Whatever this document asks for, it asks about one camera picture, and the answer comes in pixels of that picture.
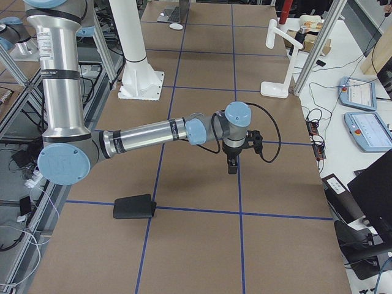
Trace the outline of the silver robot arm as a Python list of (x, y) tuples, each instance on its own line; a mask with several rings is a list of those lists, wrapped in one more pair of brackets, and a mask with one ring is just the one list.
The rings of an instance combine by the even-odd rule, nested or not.
[(17, 17), (1, 19), (1, 45), (16, 61), (39, 61), (39, 50)]
[(26, 15), (37, 33), (48, 127), (38, 167), (59, 185), (84, 179), (96, 163), (133, 149), (187, 140), (202, 145), (221, 140), (240, 150), (251, 123), (251, 109), (232, 102), (211, 116), (168, 119), (128, 130), (91, 132), (83, 118), (77, 32), (93, 18), (91, 1), (26, 1)]

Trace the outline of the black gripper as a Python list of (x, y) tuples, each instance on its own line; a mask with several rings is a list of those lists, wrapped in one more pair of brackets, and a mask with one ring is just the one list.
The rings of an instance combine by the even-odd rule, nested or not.
[(237, 156), (242, 152), (242, 147), (231, 147), (224, 141), (222, 142), (222, 150), (227, 156), (228, 174), (235, 175), (238, 172)]

